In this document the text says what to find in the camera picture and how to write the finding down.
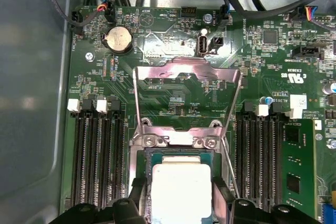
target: metal bracket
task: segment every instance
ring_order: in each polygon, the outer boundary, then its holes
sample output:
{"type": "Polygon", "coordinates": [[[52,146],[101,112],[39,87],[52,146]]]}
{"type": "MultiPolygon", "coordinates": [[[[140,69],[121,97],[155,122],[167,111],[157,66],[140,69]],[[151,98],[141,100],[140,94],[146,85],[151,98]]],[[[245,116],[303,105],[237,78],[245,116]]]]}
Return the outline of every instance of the metal bracket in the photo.
{"type": "Polygon", "coordinates": [[[174,58],[161,67],[135,67],[133,70],[135,106],[137,110],[138,136],[156,135],[165,139],[171,145],[192,145],[196,138],[213,136],[224,138],[229,120],[234,109],[240,89],[242,75],[238,69],[213,68],[203,58],[174,58]],[[230,101],[225,116],[225,123],[221,127],[194,127],[188,131],[176,131],[169,126],[151,126],[141,123],[139,106],[138,81],[146,78],[175,79],[180,73],[194,73],[199,80],[223,80],[236,85],[236,90],[230,101]]]}
{"type": "Polygon", "coordinates": [[[130,181],[135,177],[137,152],[146,147],[186,145],[192,146],[193,148],[209,148],[224,152],[236,195],[239,197],[238,187],[234,179],[233,168],[228,155],[225,134],[236,104],[241,78],[242,74],[240,70],[213,68],[210,63],[203,58],[179,57],[168,60],[167,63],[161,67],[135,67],[133,69],[133,83],[137,110],[136,120],[138,125],[130,141],[130,181]],[[193,127],[188,131],[176,131],[171,126],[153,126],[149,119],[141,118],[138,81],[145,80],[146,78],[175,79],[180,73],[194,73],[199,80],[223,80],[235,84],[236,89],[229,102],[230,106],[227,108],[224,124],[221,124],[218,120],[213,120],[209,127],[193,127]]]}

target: white connector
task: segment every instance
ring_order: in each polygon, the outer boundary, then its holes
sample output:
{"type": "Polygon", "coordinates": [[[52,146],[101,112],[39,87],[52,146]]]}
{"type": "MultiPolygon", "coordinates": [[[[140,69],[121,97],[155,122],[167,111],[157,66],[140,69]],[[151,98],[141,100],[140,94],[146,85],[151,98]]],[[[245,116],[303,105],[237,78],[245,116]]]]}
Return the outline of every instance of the white connector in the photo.
{"type": "Polygon", "coordinates": [[[108,111],[107,100],[97,100],[97,108],[96,110],[99,113],[106,114],[108,111]]]}
{"type": "Polygon", "coordinates": [[[68,111],[79,112],[80,111],[79,100],[78,99],[69,99],[67,108],[68,108],[68,111]]]}
{"type": "Polygon", "coordinates": [[[302,119],[303,108],[294,108],[290,111],[285,112],[285,116],[288,116],[290,119],[302,119]]]}
{"type": "Polygon", "coordinates": [[[254,113],[256,114],[256,116],[268,116],[268,105],[267,104],[257,105],[254,113]]]}

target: sticker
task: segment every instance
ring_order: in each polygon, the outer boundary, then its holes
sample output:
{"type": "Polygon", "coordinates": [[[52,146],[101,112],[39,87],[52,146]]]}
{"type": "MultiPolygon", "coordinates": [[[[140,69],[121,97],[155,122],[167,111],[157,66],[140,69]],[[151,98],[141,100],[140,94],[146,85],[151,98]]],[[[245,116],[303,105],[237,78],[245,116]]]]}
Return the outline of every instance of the sticker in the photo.
{"type": "Polygon", "coordinates": [[[322,121],[314,120],[314,126],[316,131],[322,131],[322,121]]]}
{"type": "Polygon", "coordinates": [[[305,94],[291,94],[289,96],[290,108],[301,108],[303,110],[307,109],[307,96],[305,94]]]}
{"type": "Polygon", "coordinates": [[[316,134],[316,135],[315,135],[315,139],[316,139],[317,141],[320,141],[320,140],[323,139],[323,136],[322,136],[321,134],[316,134]]]}

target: black connector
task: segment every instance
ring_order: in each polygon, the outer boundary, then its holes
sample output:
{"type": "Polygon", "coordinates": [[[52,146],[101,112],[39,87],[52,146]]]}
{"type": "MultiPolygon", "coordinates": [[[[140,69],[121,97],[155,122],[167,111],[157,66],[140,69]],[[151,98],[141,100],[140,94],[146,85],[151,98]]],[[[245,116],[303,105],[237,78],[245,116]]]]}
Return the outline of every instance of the black connector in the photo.
{"type": "Polygon", "coordinates": [[[213,37],[209,45],[210,53],[217,54],[218,49],[223,45],[224,45],[223,37],[217,37],[217,36],[213,37]]]}
{"type": "Polygon", "coordinates": [[[217,20],[218,20],[218,29],[223,30],[226,25],[229,23],[229,6],[222,5],[219,9],[217,20]]]}
{"type": "Polygon", "coordinates": [[[289,14],[290,21],[306,21],[307,20],[307,11],[305,6],[297,7],[293,12],[289,14]]]}
{"type": "Polygon", "coordinates": [[[315,46],[297,47],[291,51],[291,55],[293,58],[315,57],[321,60],[324,59],[321,47],[315,46]]]}
{"type": "Polygon", "coordinates": [[[181,18],[196,18],[196,7],[181,7],[181,18]]]}
{"type": "Polygon", "coordinates": [[[116,12],[114,10],[113,3],[111,1],[107,1],[107,9],[104,12],[104,16],[108,23],[116,23],[116,12]]]}
{"type": "MultiPolygon", "coordinates": [[[[83,22],[83,16],[78,11],[71,12],[71,19],[75,22],[83,22]]],[[[83,27],[71,25],[71,30],[77,35],[84,35],[83,27]]]]}

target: electrolytic capacitor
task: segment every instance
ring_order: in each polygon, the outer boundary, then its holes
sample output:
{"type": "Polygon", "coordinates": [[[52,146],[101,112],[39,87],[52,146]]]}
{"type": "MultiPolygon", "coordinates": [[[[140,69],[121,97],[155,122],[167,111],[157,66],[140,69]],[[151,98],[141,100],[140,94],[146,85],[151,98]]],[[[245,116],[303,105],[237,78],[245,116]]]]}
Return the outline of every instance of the electrolytic capacitor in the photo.
{"type": "Polygon", "coordinates": [[[272,97],[261,97],[259,100],[260,104],[271,105],[274,102],[272,97]]]}
{"type": "Polygon", "coordinates": [[[336,82],[327,83],[322,88],[323,93],[325,94],[335,94],[336,93],[336,82]]]}

